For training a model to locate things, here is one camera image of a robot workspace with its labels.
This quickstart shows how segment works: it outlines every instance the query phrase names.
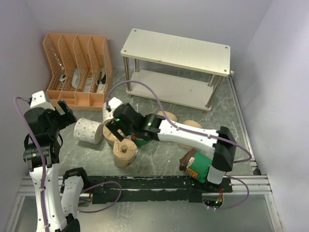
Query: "shelf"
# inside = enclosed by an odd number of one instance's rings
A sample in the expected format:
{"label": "shelf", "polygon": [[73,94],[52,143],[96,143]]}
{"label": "shelf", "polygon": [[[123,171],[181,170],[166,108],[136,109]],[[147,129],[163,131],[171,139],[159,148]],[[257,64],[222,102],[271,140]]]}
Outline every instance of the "shelf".
{"label": "shelf", "polygon": [[[207,82],[166,75],[158,72],[140,70],[134,72],[131,80],[141,81],[151,87],[163,102],[184,105],[201,110],[205,108],[213,87],[208,87]],[[144,86],[132,83],[130,95],[155,99],[152,93]]]}
{"label": "shelf", "polygon": [[132,29],[121,55],[220,76],[230,73],[230,46]]}

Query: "wall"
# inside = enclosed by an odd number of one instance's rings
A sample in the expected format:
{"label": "wall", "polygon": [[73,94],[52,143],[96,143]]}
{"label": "wall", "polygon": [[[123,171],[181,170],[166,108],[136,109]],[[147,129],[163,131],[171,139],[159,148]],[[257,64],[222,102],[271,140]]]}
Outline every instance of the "wall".
{"label": "wall", "polygon": [[255,156],[286,232],[309,227],[309,2],[274,0],[235,71]]}
{"label": "wall", "polygon": [[[235,69],[272,0],[26,0],[44,32],[106,35],[115,67],[132,28],[231,46]],[[141,67],[158,67],[144,64]]]}
{"label": "wall", "polygon": [[[27,134],[13,96],[46,89],[50,77],[43,34],[23,0],[0,1],[0,231],[4,230],[21,178],[27,173],[23,141]],[[27,104],[20,103],[23,111]]]}

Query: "yellow label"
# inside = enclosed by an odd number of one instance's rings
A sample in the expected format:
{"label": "yellow label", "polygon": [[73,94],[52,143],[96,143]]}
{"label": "yellow label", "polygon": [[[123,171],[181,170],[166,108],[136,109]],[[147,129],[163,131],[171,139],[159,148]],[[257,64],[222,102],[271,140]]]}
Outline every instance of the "yellow label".
{"label": "yellow label", "polygon": [[191,169],[191,168],[188,168],[188,171],[189,171],[189,175],[190,175],[191,177],[193,177],[194,179],[197,178],[198,173],[197,173],[196,171],[194,171],[194,170]]}

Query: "orange plastic organizer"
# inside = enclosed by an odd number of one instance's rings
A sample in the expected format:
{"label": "orange plastic organizer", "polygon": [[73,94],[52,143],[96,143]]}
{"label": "orange plastic organizer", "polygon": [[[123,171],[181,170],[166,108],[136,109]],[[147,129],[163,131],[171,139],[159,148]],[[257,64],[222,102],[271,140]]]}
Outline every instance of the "orange plastic organizer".
{"label": "orange plastic organizer", "polygon": [[[112,61],[105,36],[48,33],[43,42],[53,77],[47,93],[53,106],[63,99],[71,109],[102,110],[112,77]],[[97,93],[97,76],[103,67],[106,83],[103,93]],[[72,86],[74,70],[78,68],[77,88]],[[62,74],[65,81],[60,82]],[[90,92],[83,92],[86,79],[92,75]]]}

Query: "shelf top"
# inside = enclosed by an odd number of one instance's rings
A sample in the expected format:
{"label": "shelf top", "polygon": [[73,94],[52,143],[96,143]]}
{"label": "shelf top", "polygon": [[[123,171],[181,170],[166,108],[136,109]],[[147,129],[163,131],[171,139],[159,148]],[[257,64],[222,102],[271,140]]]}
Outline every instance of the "shelf top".
{"label": "shelf top", "polygon": [[230,73],[230,46],[132,29],[121,50],[123,57],[161,63],[215,75]]}

